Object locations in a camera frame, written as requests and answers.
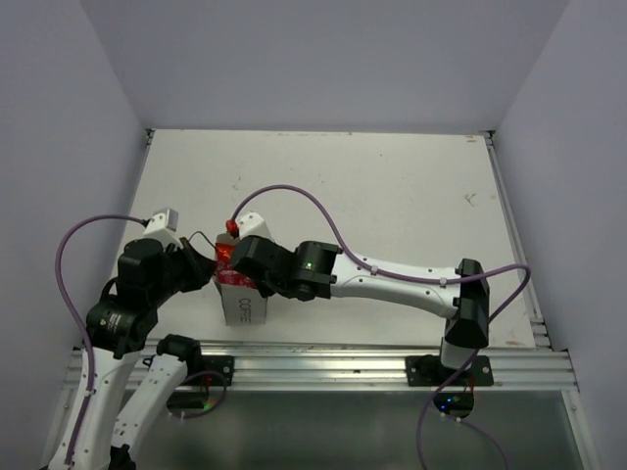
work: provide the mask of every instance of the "gray floor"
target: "gray floor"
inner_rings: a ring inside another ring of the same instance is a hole
[[[160,417],[138,468],[417,469],[416,393],[233,393],[223,409],[179,424]],[[471,420],[495,436],[514,469],[581,469],[561,395],[491,393]],[[430,470],[505,468],[494,446],[429,413]]]

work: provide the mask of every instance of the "wall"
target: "wall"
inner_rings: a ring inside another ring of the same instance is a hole
[[[54,280],[57,244],[91,214],[127,212],[145,134],[76,1],[3,2],[0,64],[0,466],[28,470],[78,339]],[[81,311],[120,236],[103,222],[72,241],[65,268]]]
[[[567,0],[82,0],[168,128],[496,128]]]
[[[605,468],[627,467],[627,3],[572,0],[497,132],[549,332]]]

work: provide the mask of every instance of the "white table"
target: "white table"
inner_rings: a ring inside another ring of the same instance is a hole
[[[321,199],[349,246],[378,259],[422,266],[478,259],[484,269],[514,262],[497,183],[482,136],[157,130],[133,215],[163,207],[180,213],[177,233],[201,229],[212,239],[235,206],[274,183],[301,186]],[[302,196],[272,192],[248,207],[276,241],[334,242],[317,209]],[[137,238],[128,225],[121,247]],[[200,238],[193,245],[212,249]],[[490,280],[494,309],[518,276]],[[493,323],[491,347],[533,348],[531,306],[520,297]],[[202,340],[438,346],[443,320],[375,301],[268,302],[263,326],[226,327],[214,285],[178,295],[159,313],[153,338],[177,333]]]

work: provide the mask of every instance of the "cardboard box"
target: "cardboard box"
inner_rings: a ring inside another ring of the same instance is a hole
[[[228,264],[230,253],[239,241],[249,235],[269,238],[265,221],[255,212],[241,215],[237,220],[240,237],[233,239],[228,233],[216,238],[216,287],[222,299],[224,321],[227,326],[263,325],[267,317],[267,299],[264,299],[255,283],[234,271]]]

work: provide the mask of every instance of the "white tabletop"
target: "white tabletop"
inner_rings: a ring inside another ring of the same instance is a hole
[[[235,206],[275,183],[303,187],[331,212],[349,246],[377,259],[420,266],[484,269],[514,262],[484,138],[463,135],[158,130],[132,206],[147,217],[171,207],[177,233],[223,231]],[[302,196],[260,196],[247,208],[292,250],[305,240],[334,243],[325,220]],[[141,235],[129,225],[122,245]],[[200,238],[193,245],[213,257]],[[518,284],[509,273],[490,280],[491,309]],[[491,325],[491,347],[535,347],[520,297]],[[444,320],[403,305],[360,299],[268,302],[267,323],[226,327],[216,287],[179,294],[159,313],[153,338],[438,346]]]

